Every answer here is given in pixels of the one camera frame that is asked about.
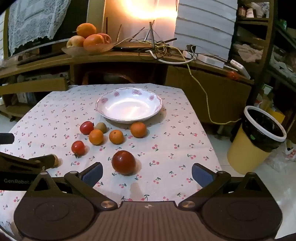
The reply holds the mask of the orange tangerine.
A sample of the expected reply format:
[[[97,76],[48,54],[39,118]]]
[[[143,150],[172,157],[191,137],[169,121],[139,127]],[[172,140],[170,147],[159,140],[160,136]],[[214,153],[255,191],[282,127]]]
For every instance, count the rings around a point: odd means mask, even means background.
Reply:
[[[113,130],[109,134],[109,140],[116,145],[120,145],[125,141],[125,137],[120,130]]]
[[[136,138],[143,138],[147,135],[147,127],[142,122],[135,122],[130,126],[130,132]]]
[[[104,135],[101,130],[92,130],[89,134],[89,141],[93,145],[100,145],[103,142]]]

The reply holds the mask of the pale apple on tray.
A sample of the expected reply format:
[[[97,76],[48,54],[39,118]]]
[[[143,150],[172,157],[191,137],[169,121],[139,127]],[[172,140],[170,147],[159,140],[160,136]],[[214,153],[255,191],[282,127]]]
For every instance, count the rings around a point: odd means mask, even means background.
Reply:
[[[79,35],[75,35],[68,40],[68,42],[66,44],[66,48],[83,47],[84,41],[85,41],[84,37],[79,36]]]

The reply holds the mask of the white router box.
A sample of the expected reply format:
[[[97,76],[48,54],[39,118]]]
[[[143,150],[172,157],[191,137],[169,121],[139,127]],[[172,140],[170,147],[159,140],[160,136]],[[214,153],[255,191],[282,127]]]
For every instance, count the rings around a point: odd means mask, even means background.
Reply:
[[[249,73],[247,72],[247,70],[245,69],[245,67],[243,65],[241,65],[240,63],[238,63],[237,61],[235,61],[233,59],[230,61],[230,65],[233,68],[235,68],[236,70],[238,70],[247,79],[251,79]]]

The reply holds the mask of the front orange on tray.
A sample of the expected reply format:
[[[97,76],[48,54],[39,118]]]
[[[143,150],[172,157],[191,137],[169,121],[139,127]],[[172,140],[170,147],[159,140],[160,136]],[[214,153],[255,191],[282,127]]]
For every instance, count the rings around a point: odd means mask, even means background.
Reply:
[[[93,34],[84,40],[83,47],[87,51],[95,51],[101,44],[105,44],[104,37],[100,34]]]

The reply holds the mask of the small red tomato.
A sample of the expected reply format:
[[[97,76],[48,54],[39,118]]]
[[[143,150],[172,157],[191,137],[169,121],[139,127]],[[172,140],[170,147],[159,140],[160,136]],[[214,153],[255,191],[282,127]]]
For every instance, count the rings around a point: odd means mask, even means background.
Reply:
[[[89,135],[94,130],[94,123],[91,121],[85,121],[80,126],[80,132],[84,135]]]
[[[85,154],[85,144],[82,141],[75,141],[71,146],[71,151],[75,157],[81,157]]]

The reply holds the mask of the white power strip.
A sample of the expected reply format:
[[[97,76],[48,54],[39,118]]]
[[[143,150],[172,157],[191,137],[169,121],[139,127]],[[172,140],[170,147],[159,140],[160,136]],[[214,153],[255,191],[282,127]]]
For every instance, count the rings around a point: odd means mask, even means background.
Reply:
[[[218,59],[215,59],[215,58],[203,55],[203,54],[196,54],[196,53],[188,52],[186,50],[184,50],[182,52],[182,54],[186,59],[199,60],[203,63],[209,64],[209,65],[212,65],[212,66],[215,66],[218,68],[222,68],[222,69],[224,68],[224,62],[222,62]]]

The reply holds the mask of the black television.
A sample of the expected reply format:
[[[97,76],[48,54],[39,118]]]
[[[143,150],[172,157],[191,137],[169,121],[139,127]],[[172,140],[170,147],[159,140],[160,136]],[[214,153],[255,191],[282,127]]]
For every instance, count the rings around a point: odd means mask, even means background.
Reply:
[[[9,9],[10,7],[5,11],[5,13],[8,13],[8,20],[4,21],[4,23],[1,23],[2,26],[7,24],[7,28],[9,21]],[[75,34],[76,27],[81,23],[86,22],[87,11],[88,1],[71,1],[62,25],[57,30],[53,39],[50,40],[47,37],[38,38],[32,42],[28,42],[27,44],[16,48],[13,54],[11,54],[9,51],[8,29],[3,31],[1,33],[1,67],[7,66],[6,60],[12,57],[14,54],[29,50],[30,48],[36,48],[39,45],[49,44],[63,39],[69,39]]]

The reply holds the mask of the orange on tray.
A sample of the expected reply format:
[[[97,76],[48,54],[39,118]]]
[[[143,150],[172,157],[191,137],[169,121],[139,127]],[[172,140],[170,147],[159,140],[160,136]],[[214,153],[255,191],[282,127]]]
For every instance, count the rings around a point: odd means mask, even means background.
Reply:
[[[104,37],[100,34],[93,34],[84,40],[83,47],[87,51],[95,51],[101,44],[105,44]]]
[[[97,29],[95,25],[91,23],[82,23],[76,28],[76,34],[85,39],[95,33],[97,33]]]

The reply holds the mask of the large dark red tomato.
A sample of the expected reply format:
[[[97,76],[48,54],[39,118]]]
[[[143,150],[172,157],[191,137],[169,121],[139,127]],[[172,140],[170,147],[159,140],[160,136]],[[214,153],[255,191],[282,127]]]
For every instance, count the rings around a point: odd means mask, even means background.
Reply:
[[[122,175],[129,175],[135,171],[136,161],[134,156],[128,151],[116,152],[111,160],[112,167]]]

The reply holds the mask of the wooden tv cabinet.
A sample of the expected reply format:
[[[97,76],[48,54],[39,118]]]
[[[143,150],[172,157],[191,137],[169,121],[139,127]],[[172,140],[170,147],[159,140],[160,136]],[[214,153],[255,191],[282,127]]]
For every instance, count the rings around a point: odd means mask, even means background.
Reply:
[[[231,80],[230,71],[185,59],[171,46],[78,57],[62,54],[2,68],[1,95],[4,111],[21,117],[32,105],[16,103],[17,93],[64,91],[72,84],[153,83],[184,90],[204,123],[234,123],[247,105],[253,81],[241,75]]]

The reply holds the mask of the top orange on tray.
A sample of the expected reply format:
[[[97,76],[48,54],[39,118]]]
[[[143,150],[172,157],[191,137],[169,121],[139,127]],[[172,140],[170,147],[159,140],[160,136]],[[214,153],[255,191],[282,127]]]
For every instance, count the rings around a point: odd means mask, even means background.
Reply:
[[[97,33],[97,29],[95,25],[91,23],[82,23],[76,28],[76,34],[85,39],[95,33]]]

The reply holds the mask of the yellow trash bin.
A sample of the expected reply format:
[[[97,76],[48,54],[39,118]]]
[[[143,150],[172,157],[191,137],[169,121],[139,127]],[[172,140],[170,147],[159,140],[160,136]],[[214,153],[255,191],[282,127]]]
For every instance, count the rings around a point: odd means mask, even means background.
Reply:
[[[273,116],[255,106],[246,106],[241,126],[227,152],[227,160],[240,174],[252,172],[286,138],[285,129]]]

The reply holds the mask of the woven fruit tray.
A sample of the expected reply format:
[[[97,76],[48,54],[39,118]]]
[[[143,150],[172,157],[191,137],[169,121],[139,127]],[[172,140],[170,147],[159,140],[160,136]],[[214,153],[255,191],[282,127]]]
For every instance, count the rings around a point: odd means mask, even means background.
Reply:
[[[110,51],[115,46],[114,43],[111,44],[97,44],[95,46],[89,46],[89,47],[63,47],[61,50],[72,57],[78,57],[78,56],[89,56],[89,55],[100,55],[105,52]]]

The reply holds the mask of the small red object on cabinet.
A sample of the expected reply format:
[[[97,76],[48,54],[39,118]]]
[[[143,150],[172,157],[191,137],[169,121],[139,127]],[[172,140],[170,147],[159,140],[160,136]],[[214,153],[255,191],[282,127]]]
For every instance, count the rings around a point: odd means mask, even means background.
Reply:
[[[230,71],[227,73],[227,77],[231,80],[238,80],[239,79],[239,74],[235,71]]]

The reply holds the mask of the white lace cloth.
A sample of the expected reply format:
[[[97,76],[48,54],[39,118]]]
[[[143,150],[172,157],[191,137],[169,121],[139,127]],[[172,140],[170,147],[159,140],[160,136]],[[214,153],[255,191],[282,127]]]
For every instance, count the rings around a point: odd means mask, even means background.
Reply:
[[[9,9],[9,51],[38,38],[53,39],[62,25],[70,0],[16,1]]]

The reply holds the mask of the small red tomato back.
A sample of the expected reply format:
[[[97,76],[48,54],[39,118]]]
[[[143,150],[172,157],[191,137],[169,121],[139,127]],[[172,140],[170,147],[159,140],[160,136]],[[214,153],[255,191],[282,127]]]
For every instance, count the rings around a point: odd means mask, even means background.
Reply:
[[[89,135],[94,130],[94,123],[91,121],[85,121],[80,126],[80,132],[84,135]]]

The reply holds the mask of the black router with antennas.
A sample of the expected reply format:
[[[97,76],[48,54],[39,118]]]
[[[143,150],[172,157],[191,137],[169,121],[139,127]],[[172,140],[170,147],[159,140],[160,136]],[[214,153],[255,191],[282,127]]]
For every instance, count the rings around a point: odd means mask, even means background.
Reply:
[[[159,40],[156,41],[154,35],[156,32],[153,29],[154,21],[149,22],[149,28],[143,27],[136,34],[125,38],[124,40],[117,40],[114,44],[113,49],[116,51],[137,51],[142,49],[147,50],[156,50],[157,48],[166,48],[171,42],[177,40],[177,38],[171,38],[168,40]],[[144,30],[147,30],[147,33],[143,39],[137,39],[136,36],[142,33]]]

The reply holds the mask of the white floral porcelain bowl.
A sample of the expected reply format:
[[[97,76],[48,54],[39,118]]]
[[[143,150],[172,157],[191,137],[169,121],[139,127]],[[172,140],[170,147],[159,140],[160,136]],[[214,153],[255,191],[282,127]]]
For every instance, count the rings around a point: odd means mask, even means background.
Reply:
[[[116,123],[134,123],[152,118],[163,107],[155,93],[136,87],[111,90],[99,97],[95,108],[101,116]]]

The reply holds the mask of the red apple on tray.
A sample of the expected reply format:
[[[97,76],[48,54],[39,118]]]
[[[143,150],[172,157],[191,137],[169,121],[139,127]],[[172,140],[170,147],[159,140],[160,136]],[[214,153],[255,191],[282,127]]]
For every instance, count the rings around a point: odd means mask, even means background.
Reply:
[[[112,43],[112,38],[108,34],[99,33],[99,35],[101,35],[103,37],[105,44],[111,44]]]

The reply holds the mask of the dark wooden shelf unit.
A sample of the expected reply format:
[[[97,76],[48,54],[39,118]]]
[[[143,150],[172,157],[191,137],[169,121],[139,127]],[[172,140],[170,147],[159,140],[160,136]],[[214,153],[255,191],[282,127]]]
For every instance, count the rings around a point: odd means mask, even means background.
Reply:
[[[273,104],[285,119],[288,139],[295,141],[295,1],[238,1],[229,58],[254,81],[248,105],[264,85],[271,86]]]

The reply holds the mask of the cherry print tablecloth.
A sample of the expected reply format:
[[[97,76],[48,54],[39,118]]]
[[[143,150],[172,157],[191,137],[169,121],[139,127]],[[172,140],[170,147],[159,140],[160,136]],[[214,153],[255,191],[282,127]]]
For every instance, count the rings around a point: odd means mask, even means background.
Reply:
[[[54,154],[61,164],[49,170],[53,177],[102,163],[103,177],[95,189],[120,209],[104,215],[85,240],[205,240],[197,215],[176,209],[200,189],[192,177],[193,164],[212,171],[220,169],[187,97],[177,88],[142,84],[140,88],[163,100],[161,111],[145,122],[147,136],[135,138],[129,126],[106,121],[110,131],[122,131],[125,141],[115,145],[105,137],[95,146],[79,127],[85,121],[104,121],[95,109],[96,101],[117,88],[120,86],[84,85],[48,94],[12,128],[15,141],[1,146],[1,151],[25,159]],[[85,154],[78,158],[71,151],[75,141],[85,144]],[[121,150],[135,158],[132,174],[119,174],[112,167],[113,155]]]

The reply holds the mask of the brown kiwi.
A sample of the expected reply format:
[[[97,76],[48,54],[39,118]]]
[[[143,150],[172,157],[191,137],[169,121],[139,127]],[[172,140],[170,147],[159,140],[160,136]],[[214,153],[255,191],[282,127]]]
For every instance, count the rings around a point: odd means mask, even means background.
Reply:
[[[53,164],[53,168],[56,168],[59,166],[59,159],[56,155],[53,155],[54,157],[54,164]]]
[[[106,133],[108,131],[108,128],[107,128],[106,124],[103,123],[103,122],[97,123],[96,126],[94,127],[94,129],[95,130],[100,130],[103,133]]]

